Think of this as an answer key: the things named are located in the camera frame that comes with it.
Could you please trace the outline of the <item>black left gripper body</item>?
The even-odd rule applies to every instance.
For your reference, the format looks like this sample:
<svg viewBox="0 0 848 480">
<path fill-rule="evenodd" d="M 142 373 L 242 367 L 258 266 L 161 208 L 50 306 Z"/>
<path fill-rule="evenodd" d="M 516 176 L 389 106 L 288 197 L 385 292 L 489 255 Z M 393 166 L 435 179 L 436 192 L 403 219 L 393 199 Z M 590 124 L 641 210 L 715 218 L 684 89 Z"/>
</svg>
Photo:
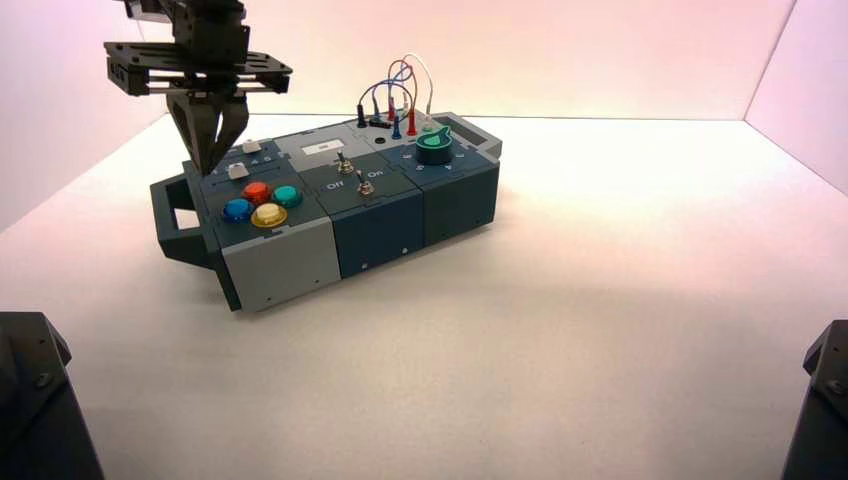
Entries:
<svg viewBox="0 0 848 480">
<path fill-rule="evenodd" d="M 288 91 L 293 70 L 248 49 L 250 28 L 237 20 L 170 19 L 170 42 L 106 42 L 108 78 L 132 96 L 243 95 Z"/>
</svg>

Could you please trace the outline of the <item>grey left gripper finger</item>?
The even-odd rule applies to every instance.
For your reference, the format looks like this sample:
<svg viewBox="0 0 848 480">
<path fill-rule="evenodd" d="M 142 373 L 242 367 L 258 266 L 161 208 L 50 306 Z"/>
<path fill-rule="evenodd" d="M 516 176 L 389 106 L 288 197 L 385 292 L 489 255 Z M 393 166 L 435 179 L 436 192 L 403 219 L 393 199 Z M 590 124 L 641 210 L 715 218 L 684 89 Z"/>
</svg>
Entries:
<svg viewBox="0 0 848 480">
<path fill-rule="evenodd" d="M 214 167 L 245 130 L 249 119 L 247 98 L 244 95 L 226 98 L 220 109 L 220 128 L 214 145 Z"/>
<path fill-rule="evenodd" d="M 166 103 L 195 168 L 209 175 L 222 157 L 218 139 L 221 109 L 210 97 L 187 94 L 168 94 Z"/>
</svg>

